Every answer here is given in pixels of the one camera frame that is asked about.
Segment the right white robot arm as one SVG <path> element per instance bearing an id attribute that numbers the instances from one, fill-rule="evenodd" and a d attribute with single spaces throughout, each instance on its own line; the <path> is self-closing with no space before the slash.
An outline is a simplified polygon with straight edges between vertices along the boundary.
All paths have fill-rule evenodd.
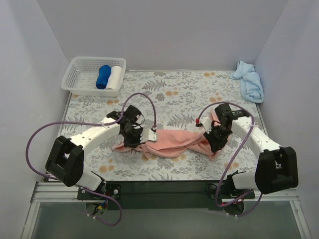
<path id="1" fill-rule="evenodd" d="M 296 188 L 299 184 L 297 154 L 292 147 L 283 147 L 271 140 L 255 126 L 253 116 L 245 109 L 231 109 L 231 104 L 221 102 L 215 108 L 216 120 L 199 116 L 197 127 L 204 128 L 204 137 L 211 151 L 220 151 L 235 134 L 242 139 L 257 158 L 254 172 L 235 172 L 222 176 L 217 192 L 236 194 L 244 190 L 259 190 L 271 194 Z"/>

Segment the pink towel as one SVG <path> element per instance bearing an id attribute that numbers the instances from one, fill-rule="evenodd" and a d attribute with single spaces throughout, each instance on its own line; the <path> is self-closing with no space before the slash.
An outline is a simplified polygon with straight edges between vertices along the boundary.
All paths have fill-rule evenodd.
<path id="1" fill-rule="evenodd" d="M 118 143 L 112 147 L 115 152 L 140 152 L 144 157 L 152 156 L 163 158 L 178 158 L 186 151 L 194 151 L 206 155 L 210 160 L 214 160 L 219 154 L 212 152 L 208 140 L 204 137 L 204 130 L 198 132 L 175 129 L 158 129 L 158 140 L 148 141 L 135 148 L 124 146 Z"/>

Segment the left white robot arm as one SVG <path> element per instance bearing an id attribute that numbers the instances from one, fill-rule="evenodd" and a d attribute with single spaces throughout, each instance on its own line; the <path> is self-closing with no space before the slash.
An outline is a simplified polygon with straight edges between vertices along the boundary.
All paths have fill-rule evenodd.
<path id="1" fill-rule="evenodd" d="M 58 137 L 52 147 L 45 169 L 66 186 L 80 186 L 99 194 L 105 194 L 106 181 L 98 174 L 84 168 L 85 157 L 100 144 L 121 135 L 129 146 L 141 144 L 142 127 L 137 121 L 142 113 L 129 106 L 119 122 L 120 112 L 113 111 L 96 127 L 66 138 Z"/>

